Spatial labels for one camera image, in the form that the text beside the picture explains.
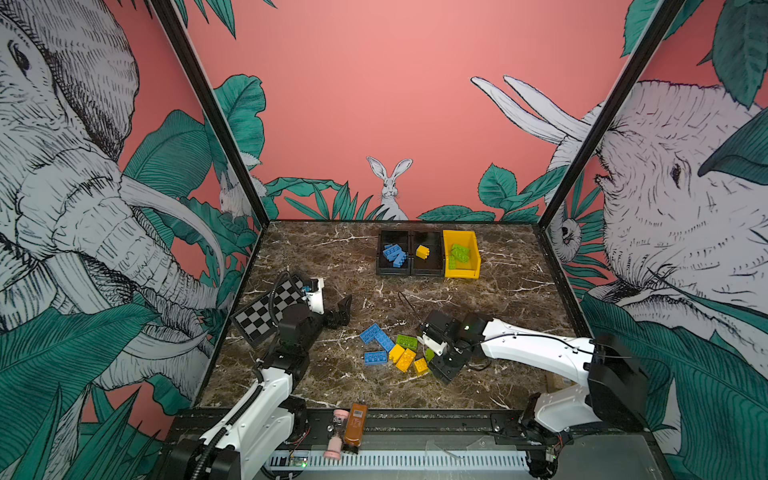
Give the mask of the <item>black bin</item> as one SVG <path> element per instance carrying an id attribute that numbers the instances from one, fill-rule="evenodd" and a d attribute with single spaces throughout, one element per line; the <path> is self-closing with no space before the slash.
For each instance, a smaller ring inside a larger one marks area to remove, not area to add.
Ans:
<path id="1" fill-rule="evenodd" d="M 405 230 L 381 230 L 376 252 L 376 273 L 380 276 L 409 276 L 412 259 L 410 236 Z"/>
<path id="2" fill-rule="evenodd" d="M 444 243 L 441 231 L 414 231 L 411 236 L 411 253 L 412 275 L 444 276 Z"/>

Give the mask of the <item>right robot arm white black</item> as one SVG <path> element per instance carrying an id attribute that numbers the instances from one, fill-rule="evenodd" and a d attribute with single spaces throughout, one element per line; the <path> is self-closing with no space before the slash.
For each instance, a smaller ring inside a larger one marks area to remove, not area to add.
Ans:
<path id="1" fill-rule="evenodd" d="M 418 339 L 433 351 L 430 369 L 444 383 L 481 358 L 521 363 L 571 381 L 555 393 L 530 397 L 515 428 L 530 442 L 551 445 L 574 429 L 635 433 L 647 426 L 648 374 L 612 335 L 565 337 L 489 315 L 456 320 L 434 310 Z"/>

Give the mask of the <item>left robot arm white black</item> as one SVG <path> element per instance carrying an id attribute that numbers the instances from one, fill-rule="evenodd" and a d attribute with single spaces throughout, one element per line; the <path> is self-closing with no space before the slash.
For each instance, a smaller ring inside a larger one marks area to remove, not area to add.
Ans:
<path id="1" fill-rule="evenodd" d="M 320 333 L 348 325 L 352 302 L 348 295 L 322 314 L 310 301 L 286 307 L 246 394 L 199 438 L 180 440 L 155 477 L 253 479 L 280 445 L 302 439 L 306 402 L 292 393 L 308 369 Z"/>

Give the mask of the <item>yellow storage bin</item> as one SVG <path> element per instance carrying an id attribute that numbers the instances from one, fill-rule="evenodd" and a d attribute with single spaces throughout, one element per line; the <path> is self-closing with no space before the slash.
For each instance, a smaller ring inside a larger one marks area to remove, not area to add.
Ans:
<path id="1" fill-rule="evenodd" d="M 474 231 L 443 230 L 446 278 L 478 279 L 481 257 Z"/>

